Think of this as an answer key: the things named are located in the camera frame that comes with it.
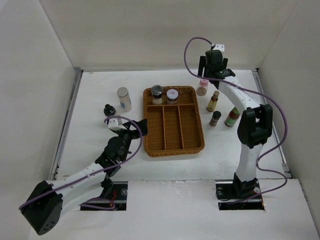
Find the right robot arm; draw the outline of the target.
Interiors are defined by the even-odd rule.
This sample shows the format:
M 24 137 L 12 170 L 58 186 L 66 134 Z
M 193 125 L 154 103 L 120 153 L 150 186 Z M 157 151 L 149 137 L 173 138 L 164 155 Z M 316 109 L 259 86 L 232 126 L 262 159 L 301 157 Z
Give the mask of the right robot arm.
M 198 76 L 208 78 L 240 113 L 237 128 L 240 160 L 232 183 L 222 188 L 226 199 L 240 200 L 250 197 L 258 186 L 256 161 L 272 135 L 273 108 L 248 95 L 227 63 L 222 52 L 212 48 L 200 57 Z

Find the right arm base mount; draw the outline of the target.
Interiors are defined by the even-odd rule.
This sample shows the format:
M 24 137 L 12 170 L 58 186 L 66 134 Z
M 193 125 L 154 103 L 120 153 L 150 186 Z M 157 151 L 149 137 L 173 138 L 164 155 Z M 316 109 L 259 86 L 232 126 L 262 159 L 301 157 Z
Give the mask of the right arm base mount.
M 215 186 L 218 209 L 221 211 L 265 210 L 262 196 L 257 195 L 261 189 L 256 178 L 241 182 L 234 174 L 232 181 L 218 181 Z

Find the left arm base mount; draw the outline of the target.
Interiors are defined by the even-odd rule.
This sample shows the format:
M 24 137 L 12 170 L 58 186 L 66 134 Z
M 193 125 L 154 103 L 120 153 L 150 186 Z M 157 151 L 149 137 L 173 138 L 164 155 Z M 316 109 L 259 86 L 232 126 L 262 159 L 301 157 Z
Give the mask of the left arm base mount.
M 80 205 L 81 211 L 125 211 L 128 197 L 127 181 L 106 180 L 101 184 L 102 192 L 99 197 Z

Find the black-top salt grinder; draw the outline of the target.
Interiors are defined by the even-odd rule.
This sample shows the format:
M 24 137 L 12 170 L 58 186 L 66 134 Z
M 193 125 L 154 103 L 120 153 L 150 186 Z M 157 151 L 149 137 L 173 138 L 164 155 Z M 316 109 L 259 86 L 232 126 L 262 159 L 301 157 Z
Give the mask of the black-top salt grinder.
M 163 87 L 160 85 L 154 85 L 151 88 L 151 95 L 152 95 L 152 103 L 154 105 L 162 105 L 163 104 Z

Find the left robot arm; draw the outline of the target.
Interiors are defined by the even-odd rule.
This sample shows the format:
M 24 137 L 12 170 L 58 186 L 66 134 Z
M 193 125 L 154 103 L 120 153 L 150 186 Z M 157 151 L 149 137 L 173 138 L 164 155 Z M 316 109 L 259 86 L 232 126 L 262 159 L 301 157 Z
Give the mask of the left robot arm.
M 101 155 L 85 169 L 59 181 L 38 183 L 19 210 L 37 235 L 48 233 L 65 213 L 77 206 L 92 207 L 91 201 L 112 195 L 113 177 L 136 153 L 130 151 L 132 140 L 143 140 L 148 121 L 125 119 L 112 130 L 116 135 L 107 142 Z

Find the pink-cap spice shaker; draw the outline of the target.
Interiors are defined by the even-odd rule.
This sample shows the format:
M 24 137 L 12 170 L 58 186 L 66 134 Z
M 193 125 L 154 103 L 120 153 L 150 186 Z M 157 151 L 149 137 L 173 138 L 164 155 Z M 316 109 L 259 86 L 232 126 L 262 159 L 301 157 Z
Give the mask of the pink-cap spice shaker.
M 197 88 L 196 88 L 196 93 L 199 96 L 205 96 L 208 91 L 208 84 L 209 84 L 209 81 L 207 79 L 201 79 L 199 81 Z

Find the white-lid sauce jar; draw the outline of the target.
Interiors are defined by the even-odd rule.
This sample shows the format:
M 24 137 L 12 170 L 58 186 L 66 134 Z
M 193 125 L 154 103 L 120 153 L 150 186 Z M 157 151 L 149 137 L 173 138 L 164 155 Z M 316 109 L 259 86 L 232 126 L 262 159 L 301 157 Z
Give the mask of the white-lid sauce jar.
M 167 90 L 166 97 L 168 105 L 175 105 L 178 101 L 179 93 L 176 89 L 171 88 Z

